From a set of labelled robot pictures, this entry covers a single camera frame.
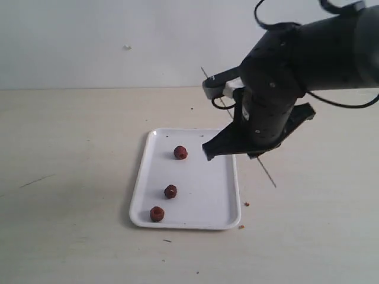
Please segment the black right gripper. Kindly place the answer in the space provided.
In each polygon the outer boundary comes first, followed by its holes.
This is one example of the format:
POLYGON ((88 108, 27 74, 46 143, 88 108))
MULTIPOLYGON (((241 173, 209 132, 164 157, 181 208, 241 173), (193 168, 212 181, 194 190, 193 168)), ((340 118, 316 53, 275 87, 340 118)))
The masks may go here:
POLYGON ((302 123, 315 116, 310 104, 296 105, 303 95, 302 91, 291 89, 268 88, 257 92, 246 87, 235 89, 233 122, 202 144, 206 159, 233 154, 257 159, 275 150, 302 123))

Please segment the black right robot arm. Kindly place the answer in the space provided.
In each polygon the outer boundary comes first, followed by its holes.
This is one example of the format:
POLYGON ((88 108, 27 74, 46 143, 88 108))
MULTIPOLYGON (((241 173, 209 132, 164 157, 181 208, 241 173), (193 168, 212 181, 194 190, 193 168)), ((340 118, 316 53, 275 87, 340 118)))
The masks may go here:
POLYGON ((297 105, 304 95, 378 86, 378 6, 320 5, 330 18, 262 23, 265 34, 241 64, 203 82, 209 100, 234 100, 233 121, 202 146, 208 160, 279 147, 315 116, 310 104, 297 105))

